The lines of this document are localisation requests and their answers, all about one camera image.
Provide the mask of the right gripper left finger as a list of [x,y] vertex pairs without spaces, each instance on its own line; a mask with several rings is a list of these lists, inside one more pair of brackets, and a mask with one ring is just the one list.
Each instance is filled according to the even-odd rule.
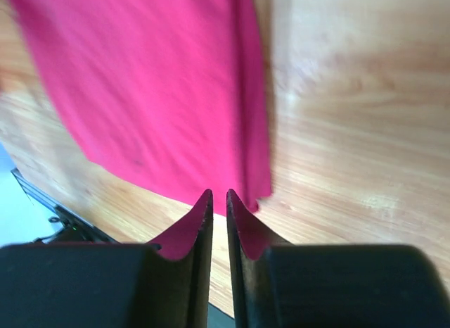
[[2,327],[205,327],[212,192],[145,244],[1,249]]

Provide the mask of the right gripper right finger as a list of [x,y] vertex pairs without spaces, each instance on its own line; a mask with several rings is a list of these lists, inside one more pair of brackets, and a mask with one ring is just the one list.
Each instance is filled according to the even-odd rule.
[[237,327],[449,326],[449,296],[418,248],[295,245],[234,190],[226,211]]

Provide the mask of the magenta t shirt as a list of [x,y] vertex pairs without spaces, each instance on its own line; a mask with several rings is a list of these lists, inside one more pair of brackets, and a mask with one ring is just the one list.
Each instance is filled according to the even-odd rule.
[[271,194],[253,0],[8,0],[46,93],[84,155],[194,204]]

